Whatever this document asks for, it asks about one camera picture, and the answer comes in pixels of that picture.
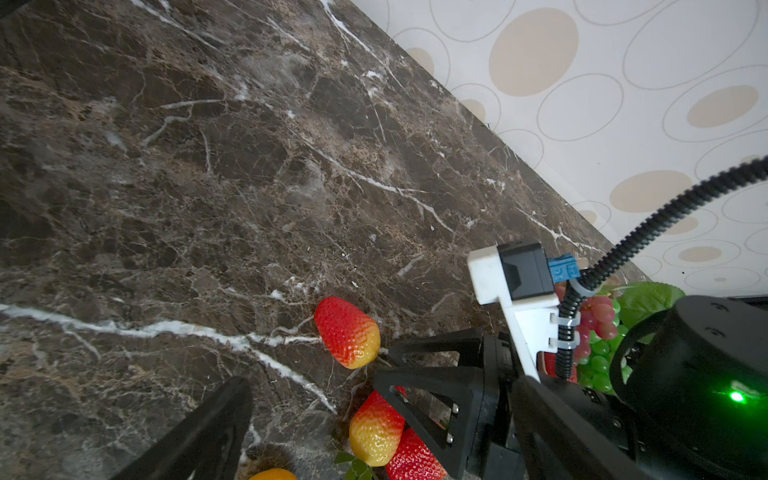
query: brown marble surface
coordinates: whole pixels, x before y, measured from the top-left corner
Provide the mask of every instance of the brown marble surface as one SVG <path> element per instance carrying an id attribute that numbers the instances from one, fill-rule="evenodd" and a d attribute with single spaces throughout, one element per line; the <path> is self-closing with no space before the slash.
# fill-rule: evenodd
<path id="1" fill-rule="evenodd" d="M 36 0 L 0 35 L 4 478 L 109 478 L 235 375 L 240 478 L 340 478 L 380 363 L 333 361 L 322 298 L 384 347 L 493 330 L 470 250 L 610 246 L 346 0 Z"/>

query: black cable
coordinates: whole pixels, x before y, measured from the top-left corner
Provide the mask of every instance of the black cable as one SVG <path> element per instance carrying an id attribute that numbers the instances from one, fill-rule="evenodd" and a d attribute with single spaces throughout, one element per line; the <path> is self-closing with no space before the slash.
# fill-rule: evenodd
<path id="1" fill-rule="evenodd" d="M 595 266 L 586 270 L 578 282 L 587 290 L 597 290 L 609 276 L 637 252 L 697 208 L 734 190 L 766 179 L 768 179 L 768 156 L 730 168 L 694 185 L 648 217 Z M 560 302 L 560 316 L 574 318 L 584 300 L 586 297 L 568 284 L 565 297 Z M 575 334 L 576 330 L 572 326 L 560 326 L 558 329 L 560 340 L 571 341 Z M 573 369 L 573 350 L 558 349 L 554 367 L 558 377 L 570 379 Z"/>

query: leaf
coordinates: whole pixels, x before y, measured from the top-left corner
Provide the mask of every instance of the leaf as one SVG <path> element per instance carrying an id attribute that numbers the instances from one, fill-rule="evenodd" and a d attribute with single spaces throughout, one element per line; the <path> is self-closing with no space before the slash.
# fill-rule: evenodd
<path id="1" fill-rule="evenodd" d="M 352 455 L 351 453 L 341 451 L 336 456 L 336 458 L 333 459 L 333 463 L 335 463 L 335 464 L 347 463 L 347 462 L 351 462 L 354 459 L 355 459 L 355 456 Z"/>
<path id="2" fill-rule="evenodd" d="M 355 458 L 352 460 L 352 470 L 354 470 L 357 475 L 362 475 L 366 470 L 368 470 L 368 465 L 366 465 L 363 460 Z"/>
<path id="3" fill-rule="evenodd" d="M 656 282 L 635 282 L 627 285 L 617 301 L 621 305 L 621 322 L 631 329 L 642 320 L 661 310 L 668 310 L 685 292 L 676 286 Z M 641 341 L 648 343 L 651 336 Z"/>

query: white wall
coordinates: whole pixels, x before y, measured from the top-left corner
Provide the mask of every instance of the white wall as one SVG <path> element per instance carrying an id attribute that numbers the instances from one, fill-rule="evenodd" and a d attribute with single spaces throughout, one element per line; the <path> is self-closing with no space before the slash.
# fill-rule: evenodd
<path id="1" fill-rule="evenodd" d="M 609 240 L 768 154 L 768 0 L 353 0 Z M 768 182 L 635 263 L 689 294 L 768 293 Z"/>

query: orange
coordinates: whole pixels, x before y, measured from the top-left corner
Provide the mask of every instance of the orange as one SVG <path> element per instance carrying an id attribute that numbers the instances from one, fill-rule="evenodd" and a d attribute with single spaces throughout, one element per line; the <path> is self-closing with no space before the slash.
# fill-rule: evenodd
<path id="1" fill-rule="evenodd" d="M 296 480 L 296 476 L 282 468 L 272 468 L 266 472 L 255 474 L 250 480 Z"/>

